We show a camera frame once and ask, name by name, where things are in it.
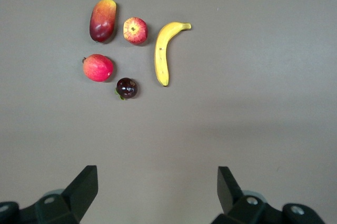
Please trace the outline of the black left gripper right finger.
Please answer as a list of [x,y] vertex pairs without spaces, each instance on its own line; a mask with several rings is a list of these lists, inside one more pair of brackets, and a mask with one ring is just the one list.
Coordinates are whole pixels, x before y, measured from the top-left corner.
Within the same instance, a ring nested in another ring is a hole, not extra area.
[[259,196],[243,193],[229,167],[218,167],[217,195],[223,213],[213,223],[283,223],[280,211]]

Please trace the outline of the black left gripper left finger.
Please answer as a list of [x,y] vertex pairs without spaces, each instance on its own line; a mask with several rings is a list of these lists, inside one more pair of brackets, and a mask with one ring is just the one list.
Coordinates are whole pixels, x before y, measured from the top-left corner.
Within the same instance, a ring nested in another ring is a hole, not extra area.
[[62,191],[35,204],[38,223],[80,223],[98,193],[97,166],[86,166]]

